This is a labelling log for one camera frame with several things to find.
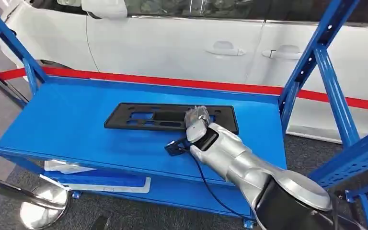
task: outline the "red barrier rope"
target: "red barrier rope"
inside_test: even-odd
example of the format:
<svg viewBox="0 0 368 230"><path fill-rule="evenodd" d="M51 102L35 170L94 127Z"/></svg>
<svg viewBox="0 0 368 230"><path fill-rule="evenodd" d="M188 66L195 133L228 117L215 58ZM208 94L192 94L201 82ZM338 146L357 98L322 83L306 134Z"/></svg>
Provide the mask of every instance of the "red barrier rope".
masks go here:
<svg viewBox="0 0 368 230"><path fill-rule="evenodd" d="M183 80L183 79L171 79L160 77L147 77L137 75L126 75L116 73L100 73L91 71L81 71L73 69L56 69L43 67L44 71L48 75L82 78L82 79L102 79L110 81L124 81L134 83L145 83L155 85L167 85L167 86L179 86L198 89L211 89L211 90L224 90L234 92L249 92L249 93L262 93L262 94L274 94L279 95L283 90L282 87L276 86L262 86L262 85L245 85L235 83L222 83L202 80ZM14 79L25 75L24 69L13 69L0 73L0 78L3 80ZM328 97L322 92L313 92L307 90L301 90L298 95L299 98L309 99L320 102L328 102ZM368 100L346 97L346 102L351 107L368 109Z"/></svg>

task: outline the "robotic arm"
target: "robotic arm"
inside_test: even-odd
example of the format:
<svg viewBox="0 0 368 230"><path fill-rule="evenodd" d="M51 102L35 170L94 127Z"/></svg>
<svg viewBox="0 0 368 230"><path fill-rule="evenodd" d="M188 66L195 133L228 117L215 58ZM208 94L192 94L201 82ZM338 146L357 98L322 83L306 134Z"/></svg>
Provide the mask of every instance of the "robotic arm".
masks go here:
<svg viewBox="0 0 368 230"><path fill-rule="evenodd" d="M333 217L331 199L322 187L254 155L237 135L210 123L202 107L185 116L190 152L241 190L261 229L364 229L354 221Z"/></svg>

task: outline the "shelf caster wheel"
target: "shelf caster wheel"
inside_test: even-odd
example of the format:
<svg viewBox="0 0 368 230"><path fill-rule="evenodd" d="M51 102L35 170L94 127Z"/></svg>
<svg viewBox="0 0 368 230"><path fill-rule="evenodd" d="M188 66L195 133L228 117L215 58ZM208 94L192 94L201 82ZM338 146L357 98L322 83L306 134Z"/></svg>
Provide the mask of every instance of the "shelf caster wheel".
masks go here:
<svg viewBox="0 0 368 230"><path fill-rule="evenodd" d="M243 219L243 227L246 229L254 229L257 223L251 219Z"/></svg>
<svg viewBox="0 0 368 230"><path fill-rule="evenodd" d="M82 192L80 191L72 191L71 197L74 199L79 199L81 197Z"/></svg>

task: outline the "lower shelf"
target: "lower shelf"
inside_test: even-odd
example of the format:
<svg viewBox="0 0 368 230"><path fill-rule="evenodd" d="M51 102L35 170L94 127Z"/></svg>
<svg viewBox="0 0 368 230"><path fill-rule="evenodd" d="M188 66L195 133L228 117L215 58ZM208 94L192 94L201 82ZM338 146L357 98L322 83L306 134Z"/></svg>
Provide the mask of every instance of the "lower shelf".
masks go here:
<svg viewBox="0 0 368 230"><path fill-rule="evenodd" d="M226 206L242 215L251 217L249 204L243 198L243 195L238 188L217 184L210 184L209 186L218 199L220 199ZM150 182L150 190L148 193L89 192L236 216L219 204L211 193L209 193L205 184L200 182L153 177Z"/></svg>

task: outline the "car door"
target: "car door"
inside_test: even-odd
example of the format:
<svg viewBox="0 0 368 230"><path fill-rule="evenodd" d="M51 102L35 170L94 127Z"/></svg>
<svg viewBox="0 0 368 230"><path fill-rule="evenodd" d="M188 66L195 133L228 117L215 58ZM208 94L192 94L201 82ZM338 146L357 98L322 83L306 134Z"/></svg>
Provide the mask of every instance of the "car door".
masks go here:
<svg viewBox="0 0 368 230"><path fill-rule="evenodd" d="M97 71L86 35L86 12L56 0L12 0L2 20L42 65ZM3 53L18 67L23 63L0 40Z"/></svg>
<svg viewBox="0 0 368 230"><path fill-rule="evenodd" d="M274 0L248 84L284 86L330 0ZM368 100L368 1L361 1L328 49L346 97ZM325 92L318 67L303 89ZM368 110L350 108L360 136L368 134ZM339 141L329 104L297 99L288 132Z"/></svg>
<svg viewBox="0 0 368 230"><path fill-rule="evenodd" d="M99 71L244 83L265 0L125 0L128 17L87 18Z"/></svg>

